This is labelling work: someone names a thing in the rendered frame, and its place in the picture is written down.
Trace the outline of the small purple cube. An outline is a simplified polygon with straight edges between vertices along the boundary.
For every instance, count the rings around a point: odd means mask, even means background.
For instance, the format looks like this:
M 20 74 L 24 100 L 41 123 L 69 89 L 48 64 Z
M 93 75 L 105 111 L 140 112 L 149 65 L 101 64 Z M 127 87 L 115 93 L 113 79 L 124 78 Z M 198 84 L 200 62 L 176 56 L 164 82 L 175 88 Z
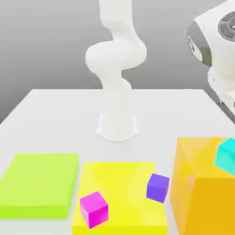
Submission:
M 169 187 L 169 178 L 152 173 L 146 189 L 146 197 L 148 199 L 164 203 Z

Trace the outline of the small magenta cube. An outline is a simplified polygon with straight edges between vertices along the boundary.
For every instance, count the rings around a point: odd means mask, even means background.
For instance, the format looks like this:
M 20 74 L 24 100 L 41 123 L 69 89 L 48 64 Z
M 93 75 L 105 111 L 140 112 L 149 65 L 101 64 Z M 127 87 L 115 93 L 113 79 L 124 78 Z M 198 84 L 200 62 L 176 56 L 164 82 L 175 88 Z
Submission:
M 79 207 L 89 229 L 109 220 L 108 203 L 98 191 L 80 198 Z

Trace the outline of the small cyan cube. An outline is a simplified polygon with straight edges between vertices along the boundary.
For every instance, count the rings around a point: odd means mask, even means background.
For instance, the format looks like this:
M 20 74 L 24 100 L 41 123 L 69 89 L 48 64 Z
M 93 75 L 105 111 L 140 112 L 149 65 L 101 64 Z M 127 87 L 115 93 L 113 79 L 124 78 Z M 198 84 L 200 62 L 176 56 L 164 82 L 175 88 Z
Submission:
M 218 146 L 214 165 L 235 176 L 235 138 L 228 138 Z

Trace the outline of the large yellow box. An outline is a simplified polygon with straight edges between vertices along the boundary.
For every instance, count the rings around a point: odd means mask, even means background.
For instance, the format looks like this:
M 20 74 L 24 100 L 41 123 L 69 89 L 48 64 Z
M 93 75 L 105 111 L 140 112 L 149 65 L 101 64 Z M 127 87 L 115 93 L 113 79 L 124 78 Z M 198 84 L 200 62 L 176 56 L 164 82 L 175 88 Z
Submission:
M 96 191 L 106 200 L 109 220 L 89 229 L 77 202 L 72 235 L 167 235 L 164 205 L 146 197 L 152 162 L 86 162 L 78 198 Z

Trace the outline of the large lime green box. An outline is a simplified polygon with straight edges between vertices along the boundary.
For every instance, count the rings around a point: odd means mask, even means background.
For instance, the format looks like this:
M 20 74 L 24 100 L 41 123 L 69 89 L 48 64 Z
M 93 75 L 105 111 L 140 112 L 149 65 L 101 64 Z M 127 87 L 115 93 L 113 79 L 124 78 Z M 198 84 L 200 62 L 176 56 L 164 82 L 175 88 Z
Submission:
M 78 154 L 16 154 L 0 179 L 0 219 L 67 219 Z

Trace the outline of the large orange box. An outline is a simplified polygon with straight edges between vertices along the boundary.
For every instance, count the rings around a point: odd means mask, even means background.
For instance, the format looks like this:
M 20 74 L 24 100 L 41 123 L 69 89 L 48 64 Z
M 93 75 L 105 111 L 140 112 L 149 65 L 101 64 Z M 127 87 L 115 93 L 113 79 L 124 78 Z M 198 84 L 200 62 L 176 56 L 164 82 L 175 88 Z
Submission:
M 235 176 L 214 165 L 224 141 L 177 139 L 170 202 L 179 235 L 235 235 Z

